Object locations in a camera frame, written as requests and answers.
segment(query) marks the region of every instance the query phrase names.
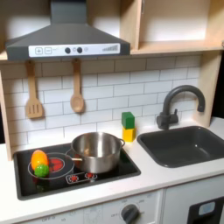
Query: hood control panel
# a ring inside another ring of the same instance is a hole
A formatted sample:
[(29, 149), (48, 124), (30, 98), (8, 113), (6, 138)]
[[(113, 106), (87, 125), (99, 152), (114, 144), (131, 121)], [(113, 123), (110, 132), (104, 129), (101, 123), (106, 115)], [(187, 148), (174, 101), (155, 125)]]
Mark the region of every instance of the hood control panel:
[(121, 44), (101, 45), (30, 45), (30, 58), (119, 54)]

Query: sink basin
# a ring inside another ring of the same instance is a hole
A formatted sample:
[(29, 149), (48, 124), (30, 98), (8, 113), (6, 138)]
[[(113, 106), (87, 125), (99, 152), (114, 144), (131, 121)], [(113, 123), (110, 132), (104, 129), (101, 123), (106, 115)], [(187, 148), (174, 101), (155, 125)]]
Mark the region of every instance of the sink basin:
[(137, 141), (159, 165), (169, 168), (224, 158), (224, 141), (197, 126), (146, 133)]

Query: stainless steel pot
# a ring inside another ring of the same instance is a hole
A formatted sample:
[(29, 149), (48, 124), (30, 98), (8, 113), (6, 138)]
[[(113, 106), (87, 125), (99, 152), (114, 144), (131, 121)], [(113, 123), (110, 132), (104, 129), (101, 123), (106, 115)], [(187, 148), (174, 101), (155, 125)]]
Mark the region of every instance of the stainless steel pot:
[(124, 145), (122, 139), (107, 133), (87, 133), (73, 140), (73, 161), (84, 172), (109, 172), (116, 168)]

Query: toy kitchen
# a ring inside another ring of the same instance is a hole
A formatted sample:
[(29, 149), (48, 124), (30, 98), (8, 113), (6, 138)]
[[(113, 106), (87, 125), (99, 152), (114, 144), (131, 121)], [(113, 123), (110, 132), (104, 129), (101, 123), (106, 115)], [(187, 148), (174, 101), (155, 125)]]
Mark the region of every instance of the toy kitchen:
[(224, 224), (222, 1), (1, 0), (0, 18), (0, 223)]

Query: red burner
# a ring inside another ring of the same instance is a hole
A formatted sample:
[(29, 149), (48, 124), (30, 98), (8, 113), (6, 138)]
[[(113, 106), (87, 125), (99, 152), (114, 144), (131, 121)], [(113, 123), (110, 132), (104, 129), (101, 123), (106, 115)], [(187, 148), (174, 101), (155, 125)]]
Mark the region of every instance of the red burner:
[(63, 160), (59, 158), (50, 158), (49, 159), (49, 171), (50, 172), (59, 172), (64, 167)]

